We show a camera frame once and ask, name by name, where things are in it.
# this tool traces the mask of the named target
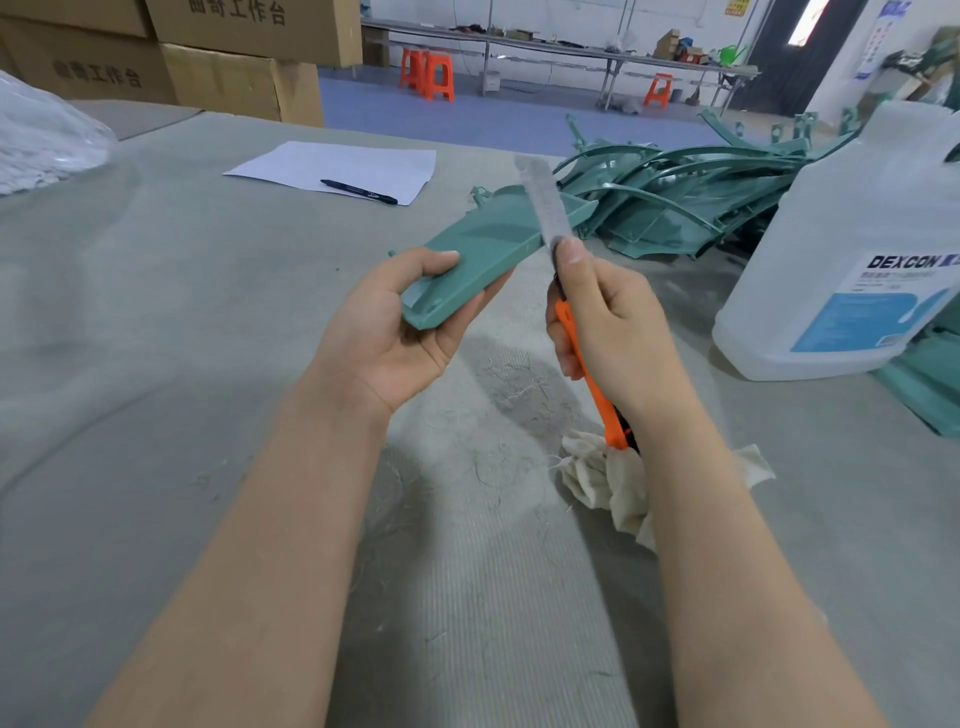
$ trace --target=hand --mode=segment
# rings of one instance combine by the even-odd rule
[[[389,419],[444,373],[467,326],[513,272],[495,280],[438,328],[417,331],[404,322],[400,294],[421,276],[445,273],[459,259],[456,251],[414,248],[376,266],[330,319],[308,374],[327,393],[371,402]]]
[[[557,275],[573,312],[584,364],[628,419],[670,406],[678,387],[689,387],[663,308],[644,276],[594,258],[576,238],[560,243]],[[553,283],[547,292],[546,330],[561,371],[581,379],[584,369],[557,319],[559,299]]]

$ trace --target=left hand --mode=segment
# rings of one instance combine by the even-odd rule
[[[445,273],[459,259],[456,251],[414,248],[377,265],[330,319],[308,374],[319,377],[328,392],[370,400],[389,418],[444,373],[467,326],[513,272],[495,280],[437,328],[417,331],[403,321],[400,294],[421,276]]]

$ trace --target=orange stool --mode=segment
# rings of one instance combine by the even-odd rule
[[[437,83],[437,68],[441,68],[440,82]],[[423,83],[420,91],[427,101],[433,101],[435,93],[442,93],[447,101],[453,101],[453,61],[446,53],[431,53],[426,57],[423,71]]]
[[[657,84],[663,81],[663,88],[657,90]],[[650,84],[650,90],[647,91],[647,96],[643,99],[643,106],[647,106],[651,101],[659,101],[660,106],[666,109],[666,105],[670,102],[670,91],[673,89],[673,76],[669,73],[657,73],[654,74],[654,82]]]
[[[423,78],[423,67],[426,65],[429,51],[415,51],[410,48],[403,49],[403,59],[400,61],[400,88],[407,84],[411,88],[420,88],[420,79]],[[407,70],[407,61],[410,62],[410,70]]]

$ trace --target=bottle label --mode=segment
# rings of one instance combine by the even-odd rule
[[[844,279],[792,352],[861,352],[913,336],[960,285],[960,254],[869,253]]]

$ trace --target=blue label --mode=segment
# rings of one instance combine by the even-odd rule
[[[898,344],[947,293],[834,293],[793,352],[860,352]]]

